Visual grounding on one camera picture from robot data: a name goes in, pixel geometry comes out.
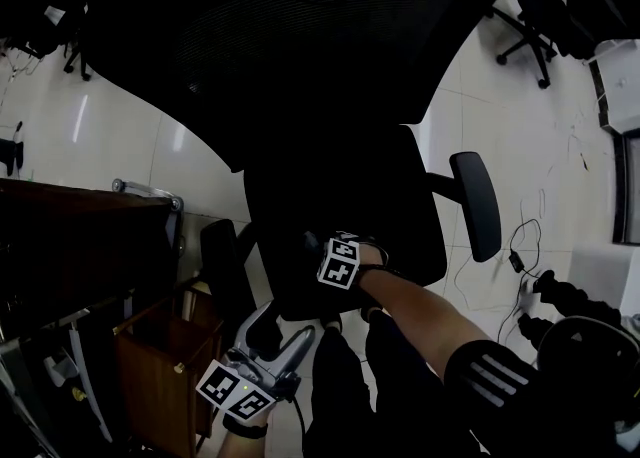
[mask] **black cable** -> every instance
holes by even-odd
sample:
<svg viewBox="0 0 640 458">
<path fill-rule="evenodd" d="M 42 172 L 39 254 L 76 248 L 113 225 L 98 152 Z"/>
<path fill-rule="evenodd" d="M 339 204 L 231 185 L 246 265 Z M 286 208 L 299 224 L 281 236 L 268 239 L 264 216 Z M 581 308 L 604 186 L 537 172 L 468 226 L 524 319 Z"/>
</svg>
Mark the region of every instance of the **black cable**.
<svg viewBox="0 0 640 458">
<path fill-rule="evenodd" d="M 293 404 L 296 407 L 296 412 L 298 412 L 298 419 L 300 419 L 300 429 L 302 430 L 302 447 L 301 450 L 304 449 L 304 435 L 307 432 L 304 427 L 304 417 L 302 417 L 302 410 L 300 410 L 300 405 L 298 404 L 298 399 L 293 396 Z"/>
<path fill-rule="evenodd" d="M 516 252 L 516 249 L 513 248 L 513 240 L 515 239 L 516 235 L 518 234 L 518 231 L 520 229 L 522 229 L 523 238 L 520 241 L 520 243 L 518 243 L 518 245 L 516 245 L 516 248 L 518 246 L 520 246 L 525 240 L 525 237 L 526 237 L 525 228 L 526 228 L 526 226 L 528 224 L 530 224 L 530 223 L 535 223 L 538 226 L 538 239 L 537 239 L 537 242 L 536 242 L 536 248 L 537 248 L 536 262 L 533 265 L 533 267 L 531 267 L 529 270 L 525 270 L 525 273 L 528 274 L 529 276 L 538 278 L 538 276 L 535 275 L 535 274 L 532 274 L 531 271 L 533 271 L 538 266 L 538 262 L 540 261 L 540 240 L 542 239 L 542 227 L 540 226 L 540 222 L 535 218 L 531 218 L 530 220 L 527 220 L 526 222 L 524 221 L 524 217 L 523 217 L 523 213 L 522 213 L 522 201 L 520 202 L 520 221 L 522 223 L 516 227 L 516 229 L 513 231 L 513 234 L 511 234 L 511 238 L 509 239 L 509 251 L 512 252 L 512 253 Z M 493 305 L 491 307 L 478 307 L 478 308 L 473 308 L 473 309 L 471 308 L 471 306 L 469 305 L 469 300 L 467 299 L 466 294 L 464 293 L 464 291 L 458 285 L 458 276 L 460 275 L 460 273 L 462 273 L 462 270 L 464 269 L 464 267 L 471 260 L 472 255 L 473 254 L 469 254 L 469 257 L 467 257 L 467 260 L 464 261 L 462 266 L 460 266 L 460 268 L 456 272 L 455 276 L 453 277 L 453 286 L 462 295 L 462 298 L 464 299 L 464 303 L 467 306 L 467 310 L 469 310 L 471 312 L 477 312 L 477 311 L 481 311 L 481 310 L 483 310 L 483 311 L 484 310 L 495 310 L 495 309 L 501 309 L 501 308 L 510 307 L 510 305 Z M 505 262 L 507 262 L 507 261 L 501 261 L 500 259 L 497 259 L 495 257 L 494 257 L 494 259 L 496 259 L 501 264 L 504 264 Z"/>
<path fill-rule="evenodd" d="M 509 249 L 514 252 L 515 250 L 513 250 L 513 248 L 511 248 L 511 245 L 513 244 L 513 238 L 515 237 L 516 233 L 520 230 L 520 228 L 524 228 L 525 225 L 535 222 L 535 224 L 538 226 L 538 239 L 536 240 L 536 262 L 535 264 L 529 268 L 528 270 L 524 270 L 524 273 L 522 274 L 522 276 L 520 277 L 520 285 L 518 286 L 518 294 L 516 295 L 516 303 L 513 305 L 513 308 L 511 309 L 511 312 L 509 312 L 509 314 L 507 315 L 506 318 L 504 318 L 504 320 L 502 320 L 502 323 L 500 324 L 500 328 L 498 329 L 498 343 L 500 343 L 500 334 L 502 333 L 502 329 L 504 328 L 505 323 L 509 320 L 509 318 L 511 316 L 513 316 L 514 312 L 518 309 L 518 303 L 520 302 L 520 292 L 522 291 L 522 283 L 524 282 L 524 279 L 527 275 L 529 275 L 530 277 L 534 277 L 534 278 L 538 278 L 538 275 L 536 275 L 535 273 L 531 273 L 533 270 L 535 270 L 538 267 L 538 263 L 540 262 L 540 240 L 542 239 L 542 227 L 540 226 L 540 222 L 538 220 L 536 220 L 535 218 L 531 218 L 531 220 L 527 220 L 526 222 L 520 224 L 516 230 L 513 232 L 513 235 L 511 236 L 511 240 L 509 241 Z"/>
<path fill-rule="evenodd" d="M 516 317 L 518 315 L 518 312 L 522 311 L 522 307 L 518 307 L 518 310 L 516 310 L 516 313 L 513 315 L 513 317 Z M 511 327 L 511 330 L 509 330 L 509 332 L 507 333 L 507 336 L 504 338 L 504 344 L 506 346 L 507 342 L 509 341 L 509 336 L 513 333 L 513 331 L 516 329 L 518 325 L 515 324 Z"/>
</svg>

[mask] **forearm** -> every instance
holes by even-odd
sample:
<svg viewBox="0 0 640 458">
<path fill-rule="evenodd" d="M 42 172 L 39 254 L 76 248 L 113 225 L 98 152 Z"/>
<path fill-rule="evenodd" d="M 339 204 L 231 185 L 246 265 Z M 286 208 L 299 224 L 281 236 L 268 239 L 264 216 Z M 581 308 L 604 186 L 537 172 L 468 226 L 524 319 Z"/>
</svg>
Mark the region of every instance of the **forearm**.
<svg viewBox="0 0 640 458">
<path fill-rule="evenodd" d="M 407 340 L 444 378 L 453 352 L 471 341 L 490 340 L 441 296 L 386 271 L 366 272 L 360 287 L 389 313 Z"/>
<path fill-rule="evenodd" d="M 265 426 L 269 411 L 258 414 L 251 420 L 251 426 Z M 218 458 L 264 458 L 266 437 L 260 439 L 244 438 L 227 431 Z"/>
</svg>

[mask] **white stripe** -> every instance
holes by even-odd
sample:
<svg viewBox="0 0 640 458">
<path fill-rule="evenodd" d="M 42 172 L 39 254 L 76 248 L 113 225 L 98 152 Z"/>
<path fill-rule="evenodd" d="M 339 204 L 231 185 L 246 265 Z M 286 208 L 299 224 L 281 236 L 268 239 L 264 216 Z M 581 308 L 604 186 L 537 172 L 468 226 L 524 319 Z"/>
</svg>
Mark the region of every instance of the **white stripe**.
<svg viewBox="0 0 640 458">
<path fill-rule="evenodd" d="M 516 393 L 516 389 L 514 389 L 511 385 L 509 385 L 508 383 L 503 382 L 496 375 L 490 373 L 485 368 L 479 366 L 475 362 L 471 363 L 471 369 L 473 369 L 476 373 L 480 374 L 480 376 L 482 376 L 483 378 L 489 380 L 496 387 L 499 387 L 500 389 L 505 391 L 507 394 L 510 394 L 511 396 L 513 396 Z"/>
<path fill-rule="evenodd" d="M 511 369 L 506 368 L 505 366 L 503 366 L 500 362 L 496 362 L 493 358 L 491 358 L 489 355 L 482 355 L 482 359 L 487 362 L 488 364 L 491 364 L 493 367 L 495 367 L 498 371 L 500 371 L 501 373 L 506 374 L 509 378 L 511 378 L 512 380 L 517 381 L 519 384 L 521 385 L 527 385 L 529 383 L 529 380 L 527 380 L 526 378 L 523 378 L 522 376 L 520 376 L 518 373 L 514 373 Z"/>
<path fill-rule="evenodd" d="M 480 395 L 485 398 L 487 401 L 493 403 L 494 405 L 496 405 L 498 408 L 500 408 L 502 405 L 504 405 L 504 401 L 502 399 L 500 399 L 498 396 L 495 396 L 494 394 L 492 394 L 491 392 L 489 392 L 487 389 L 485 389 L 482 385 L 478 385 L 476 382 L 469 380 L 469 378 L 467 378 L 466 376 L 462 376 L 461 377 L 466 383 L 468 383 L 469 385 L 471 385 L 471 388 L 473 390 L 475 390 L 476 392 L 480 393 Z"/>
</svg>

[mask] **mesh chair back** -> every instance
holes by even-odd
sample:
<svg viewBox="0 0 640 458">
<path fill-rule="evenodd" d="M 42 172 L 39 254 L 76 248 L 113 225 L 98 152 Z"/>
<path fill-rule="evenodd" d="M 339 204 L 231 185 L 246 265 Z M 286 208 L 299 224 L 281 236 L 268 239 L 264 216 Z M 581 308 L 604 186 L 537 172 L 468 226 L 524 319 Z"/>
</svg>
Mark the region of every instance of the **mesh chair back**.
<svg viewBox="0 0 640 458">
<path fill-rule="evenodd" d="M 493 1 L 89 0 L 83 47 L 237 171 L 305 133 L 420 122 Z"/>
</svg>

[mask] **tile floor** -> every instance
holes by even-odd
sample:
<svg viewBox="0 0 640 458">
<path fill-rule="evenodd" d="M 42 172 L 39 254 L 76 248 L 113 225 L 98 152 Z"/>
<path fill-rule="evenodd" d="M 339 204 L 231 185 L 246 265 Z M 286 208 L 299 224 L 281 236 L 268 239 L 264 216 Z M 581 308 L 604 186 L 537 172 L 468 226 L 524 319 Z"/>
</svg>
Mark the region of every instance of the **tile floor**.
<svg viewBox="0 0 640 458">
<path fill-rule="evenodd" d="M 517 13 L 515 0 L 501 0 L 499 5 L 511 15 Z M 587 67 L 571 58 L 556 58 L 549 65 L 552 85 L 542 91 L 530 51 L 510 57 L 505 67 L 495 62 L 495 55 L 517 40 L 497 18 L 483 19 L 453 60 L 424 121 L 413 130 L 430 171 L 451 174 L 451 154 L 479 152 L 497 193 L 504 248 L 508 249 L 511 233 L 521 221 L 538 218 L 542 226 L 538 267 L 553 268 L 563 278 L 574 243 L 610 240 L 613 147 L 598 127 Z M 25 55 L 13 51 L 10 56 L 18 67 L 25 66 Z M 63 64 L 58 52 L 31 75 L 29 69 L 9 83 L 7 62 L 0 62 L 0 137 L 10 138 L 11 126 L 24 122 L 26 159 L 21 177 L 106 190 L 120 177 L 181 195 L 188 213 L 181 275 L 191 276 L 200 266 L 197 239 L 204 225 L 230 218 L 240 229 L 249 221 L 241 174 L 230 173 L 213 151 L 168 115 L 98 75 L 86 83 L 78 73 L 64 74 Z M 436 198 L 449 271 L 429 288 L 496 338 L 515 301 L 519 276 L 506 262 L 504 251 L 484 264 L 469 260 L 462 212 L 451 201 Z M 519 233 L 514 245 L 522 251 L 525 265 L 532 267 L 537 255 L 534 228 Z M 258 304 L 269 300 L 257 249 L 247 270 Z M 533 296 L 524 296 L 523 303 L 533 313 L 554 317 Z M 525 360 L 533 361 L 533 349 L 517 329 L 512 331 L 513 323 L 505 325 L 501 342 L 506 340 Z M 282 322 L 285 337 L 301 326 Z M 350 313 L 344 326 L 352 348 L 364 356 L 364 323 Z M 307 425 L 312 360 L 313 351 L 299 369 L 303 383 L 298 398 Z M 375 383 L 368 368 L 365 375 L 373 403 Z M 201 456 L 215 456 L 222 434 L 217 424 Z M 283 403 L 274 411 L 267 448 L 273 457 L 301 455 L 300 428 L 291 405 Z"/>
</svg>

